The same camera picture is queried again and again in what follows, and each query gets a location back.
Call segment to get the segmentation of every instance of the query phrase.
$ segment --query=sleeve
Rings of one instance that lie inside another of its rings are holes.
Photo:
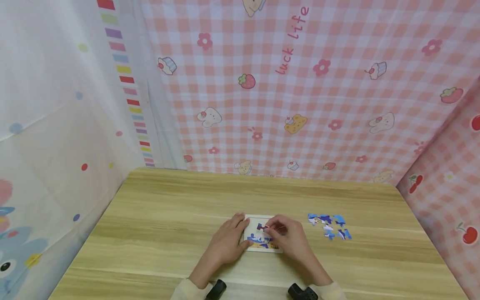
[[[336,282],[324,287],[310,285],[310,288],[323,300],[347,300],[342,288]]]
[[[204,300],[212,288],[212,284],[209,283],[206,288],[199,289],[186,278],[175,288],[170,300]]]

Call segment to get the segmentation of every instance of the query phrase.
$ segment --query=wooden table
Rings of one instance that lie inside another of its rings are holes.
[[[392,186],[140,168],[126,179],[50,299],[169,299],[235,212],[303,223],[349,300],[467,299]],[[341,214],[352,240],[308,213]],[[222,299],[288,299],[303,275],[283,254],[246,252],[217,274]]]

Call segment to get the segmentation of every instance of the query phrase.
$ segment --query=rainbow stripe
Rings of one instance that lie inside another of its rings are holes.
[[[115,68],[119,74],[119,80],[127,87],[123,88],[125,101],[128,104],[128,110],[132,116],[132,124],[135,127],[138,138],[138,146],[144,156],[144,163],[147,167],[155,167],[155,161],[152,155],[152,147],[148,139],[148,132],[144,121],[142,106],[135,86],[132,69],[129,66],[129,59],[126,55],[125,44],[122,43],[123,35],[118,28],[119,19],[115,15],[115,3],[113,0],[96,0],[100,10],[100,17],[105,24],[105,35],[108,37],[108,44],[112,50]]]

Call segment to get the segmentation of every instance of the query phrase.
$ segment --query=pink gingham fabric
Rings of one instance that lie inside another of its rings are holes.
[[[474,0],[142,10],[190,170],[397,184],[480,70]]]
[[[398,185],[470,299],[480,295],[479,149],[480,81]]]

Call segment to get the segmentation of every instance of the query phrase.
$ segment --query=person's left hand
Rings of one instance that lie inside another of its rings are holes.
[[[240,236],[249,223],[250,219],[245,220],[244,213],[236,213],[213,235],[204,255],[211,257],[218,265],[236,261],[253,244],[250,240],[239,244]]]
[[[245,220],[244,213],[236,213],[213,235],[207,250],[189,276],[199,289],[207,286],[208,279],[219,267],[236,261],[253,244],[251,240],[239,244],[240,236],[249,223],[250,219]]]

